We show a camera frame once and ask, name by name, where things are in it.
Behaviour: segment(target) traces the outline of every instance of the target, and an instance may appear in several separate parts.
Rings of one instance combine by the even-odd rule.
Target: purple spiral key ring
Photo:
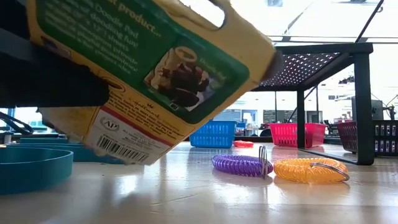
[[[218,155],[213,157],[213,166],[222,172],[248,177],[261,177],[271,173],[274,168],[269,161],[263,162],[258,157],[238,155]]]

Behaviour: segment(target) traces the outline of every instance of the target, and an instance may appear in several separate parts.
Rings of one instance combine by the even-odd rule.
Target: black metal shelf
[[[324,44],[276,47],[283,55],[284,66],[274,77],[263,81],[252,91],[297,92],[297,143],[298,149],[357,165],[374,162],[373,127],[371,114],[371,87],[369,54],[372,43]],[[342,69],[354,64],[356,95],[358,159],[356,161],[304,148],[305,111],[304,91],[317,86]]]

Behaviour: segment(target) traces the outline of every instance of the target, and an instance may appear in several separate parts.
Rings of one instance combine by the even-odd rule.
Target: plastic basket
[[[276,146],[297,147],[297,124],[269,124],[272,140]],[[325,138],[324,124],[305,124],[305,148],[320,146]]]
[[[373,141],[375,156],[398,156],[398,121],[374,120]],[[358,152],[356,122],[337,125],[344,150]]]
[[[229,149],[235,139],[235,121],[209,121],[193,133],[191,146]]]

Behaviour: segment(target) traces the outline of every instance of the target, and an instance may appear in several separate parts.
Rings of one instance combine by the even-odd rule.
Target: glossy table
[[[313,157],[267,143],[272,162]],[[342,153],[340,146],[316,148]],[[257,155],[256,149],[178,145],[154,165],[76,163],[52,190],[0,197],[0,223],[396,223],[398,162],[348,164],[347,184],[295,184],[213,170],[215,154]]]

